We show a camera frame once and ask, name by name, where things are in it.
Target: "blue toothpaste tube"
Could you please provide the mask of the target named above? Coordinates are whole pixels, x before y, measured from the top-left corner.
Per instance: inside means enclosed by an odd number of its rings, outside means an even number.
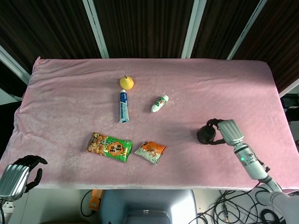
[[[128,113],[128,97],[125,90],[121,91],[120,97],[121,111],[120,111],[120,123],[129,122],[129,113]]]

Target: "pink towel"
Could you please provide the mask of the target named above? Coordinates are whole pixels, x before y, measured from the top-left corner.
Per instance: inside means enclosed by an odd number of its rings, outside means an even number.
[[[128,91],[131,121],[120,124],[124,75],[135,85]],[[164,94],[169,101],[150,113]],[[271,71],[259,61],[38,59],[0,172],[35,154],[49,163],[39,166],[42,188],[250,189],[257,181],[232,147],[198,143],[196,131],[212,118],[234,119],[269,174],[299,189],[299,155]],[[86,153],[92,132],[132,140],[128,162]],[[134,154],[144,141],[167,146],[157,166]]]

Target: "table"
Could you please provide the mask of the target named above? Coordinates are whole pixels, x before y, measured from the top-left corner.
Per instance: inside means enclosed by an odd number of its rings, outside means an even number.
[[[120,124],[124,75],[135,85],[128,91],[131,121]],[[167,104],[151,113],[164,94]],[[269,174],[282,188],[299,189],[299,155],[271,71],[260,61],[38,58],[0,173],[36,154],[49,163],[39,166],[41,188],[252,188],[256,181],[232,147],[197,141],[196,131],[212,118],[234,119]],[[132,140],[128,162],[85,152],[92,132]],[[134,154],[144,141],[167,146],[157,166]]]

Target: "chip bag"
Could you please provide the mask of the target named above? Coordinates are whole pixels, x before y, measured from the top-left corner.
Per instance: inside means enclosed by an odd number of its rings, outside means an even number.
[[[164,149],[166,149],[166,146],[161,146],[152,141],[148,141],[144,142],[135,153],[156,165],[158,164]]]
[[[130,140],[121,140],[94,132],[86,151],[127,162],[131,149]]]

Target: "yellow pear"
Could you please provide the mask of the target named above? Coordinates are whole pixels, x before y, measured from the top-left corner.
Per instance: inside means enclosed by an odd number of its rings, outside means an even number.
[[[133,88],[134,82],[130,76],[124,76],[121,78],[120,84],[124,90],[130,90]]]

